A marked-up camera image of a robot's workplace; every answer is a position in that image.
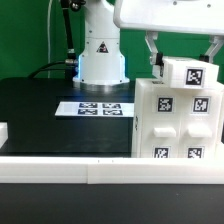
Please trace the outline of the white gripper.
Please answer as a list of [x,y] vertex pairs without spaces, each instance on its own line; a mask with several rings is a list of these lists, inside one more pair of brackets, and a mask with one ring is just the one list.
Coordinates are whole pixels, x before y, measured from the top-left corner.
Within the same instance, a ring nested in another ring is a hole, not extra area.
[[124,29],[150,30],[145,42],[151,52],[152,74],[162,76],[163,53],[155,44],[157,32],[216,35],[199,56],[201,61],[212,62],[224,45],[224,36],[218,36],[224,35],[224,0],[116,0],[114,23]]

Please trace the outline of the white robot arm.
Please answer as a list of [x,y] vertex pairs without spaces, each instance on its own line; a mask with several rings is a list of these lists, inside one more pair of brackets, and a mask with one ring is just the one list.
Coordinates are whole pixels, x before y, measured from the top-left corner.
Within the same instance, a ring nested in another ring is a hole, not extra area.
[[[68,42],[68,55],[76,62],[73,82],[87,87],[127,84],[125,58],[120,52],[120,30],[146,32],[153,75],[159,79],[171,64],[200,70],[203,75],[218,67],[212,57],[224,45],[224,0],[60,0],[66,34],[72,37],[68,12],[85,10],[85,49],[76,55]],[[198,60],[165,57],[154,43],[160,32],[208,34],[212,44]]]

